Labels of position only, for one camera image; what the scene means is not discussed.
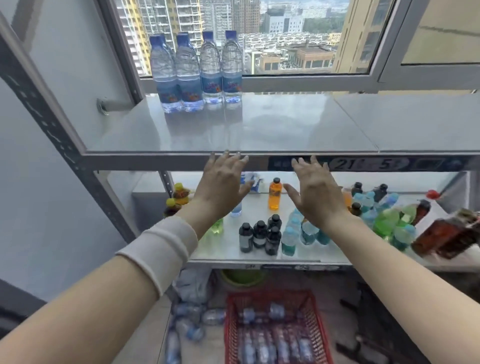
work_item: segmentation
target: hand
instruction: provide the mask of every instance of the hand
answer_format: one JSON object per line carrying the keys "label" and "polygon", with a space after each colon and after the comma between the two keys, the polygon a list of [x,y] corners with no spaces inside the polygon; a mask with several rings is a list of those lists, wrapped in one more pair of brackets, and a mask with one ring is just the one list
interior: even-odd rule
{"label": "hand", "polygon": [[303,158],[299,158],[298,162],[292,159],[292,167],[300,180],[300,194],[287,183],[284,187],[305,218],[316,227],[325,229],[331,221],[350,213],[328,164],[321,166],[315,156],[311,157],[310,162],[305,162]]}
{"label": "hand", "polygon": [[215,221],[227,215],[253,186],[254,181],[240,185],[240,174],[247,162],[248,156],[240,159],[237,153],[230,157],[227,150],[215,161],[212,153],[191,203],[201,204],[203,211],[213,214]]}

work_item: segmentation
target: right hand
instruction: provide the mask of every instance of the right hand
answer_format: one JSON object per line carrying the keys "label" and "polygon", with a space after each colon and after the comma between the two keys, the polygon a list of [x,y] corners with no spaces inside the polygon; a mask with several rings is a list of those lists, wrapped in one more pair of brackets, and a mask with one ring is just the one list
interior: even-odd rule
{"label": "right hand", "polygon": [[330,222],[349,215],[340,187],[335,182],[328,164],[320,165],[315,156],[310,164],[303,158],[292,159],[292,167],[300,180],[300,193],[290,184],[284,187],[297,209],[313,225],[325,229]]}

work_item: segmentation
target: left hand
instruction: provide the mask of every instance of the left hand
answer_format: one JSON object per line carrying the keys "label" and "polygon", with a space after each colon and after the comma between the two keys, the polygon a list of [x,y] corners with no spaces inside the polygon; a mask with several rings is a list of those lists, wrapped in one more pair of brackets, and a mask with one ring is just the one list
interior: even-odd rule
{"label": "left hand", "polygon": [[230,157],[226,150],[217,160],[212,153],[191,203],[200,204],[216,220],[226,216],[248,194],[254,181],[240,185],[240,175],[248,156]]}

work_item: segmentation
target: black bottle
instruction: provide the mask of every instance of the black bottle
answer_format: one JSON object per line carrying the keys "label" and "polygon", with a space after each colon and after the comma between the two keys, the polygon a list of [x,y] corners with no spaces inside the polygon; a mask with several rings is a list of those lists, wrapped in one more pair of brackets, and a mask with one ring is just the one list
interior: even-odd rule
{"label": "black bottle", "polygon": [[375,187],[373,192],[375,192],[375,197],[373,200],[375,202],[380,202],[380,200],[387,194],[388,186],[385,183],[382,183],[380,186]]}
{"label": "black bottle", "polygon": [[267,241],[267,225],[263,220],[258,221],[253,227],[253,246],[263,248]]}
{"label": "black bottle", "polygon": [[352,197],[355,196],[355,194],[362,194],[362,184],[361,182],[355,182],[355,184],[352,186]]}
{"label": "black bottle", "polygon": [[249,253],[253,249],[253,229],[248,222],[244,222],[239,230],[240,251]]}
{"label": "black bottle", "polygon": [[270,230],[272,227],[278,227],[278,230],[282,227],[282,220],[280,220],[280,216],[278,214],[273,214],[268,219],[268,229]]}
{"label": "black bottle", "polygon": [[360,216],[361,215],[361,205],[358,202],[354,202],[350,208],[352,215]]}
{"label": "black bottle", "polygon": [[281,240],[282,233],[280,232],[280,229],[277,226],[272,227],[267,233],[265,252],[268,255],[276,255]]}

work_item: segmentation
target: glass pane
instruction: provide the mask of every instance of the glass pane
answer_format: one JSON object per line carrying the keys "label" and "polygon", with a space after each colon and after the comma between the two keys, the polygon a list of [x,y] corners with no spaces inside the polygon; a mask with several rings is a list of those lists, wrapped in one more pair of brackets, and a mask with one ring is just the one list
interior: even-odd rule
{"label": "glass pane", "polygon": [[402,64],[480,62],[480,3],[430,1]]}
{"label": "glass pane", "polygon": [[188,32],[199,50],[202,30],[221,49],[234,29],[244,74],[367,73],[393,0],[115,0],[140,76],[150,75],[148,37]]}

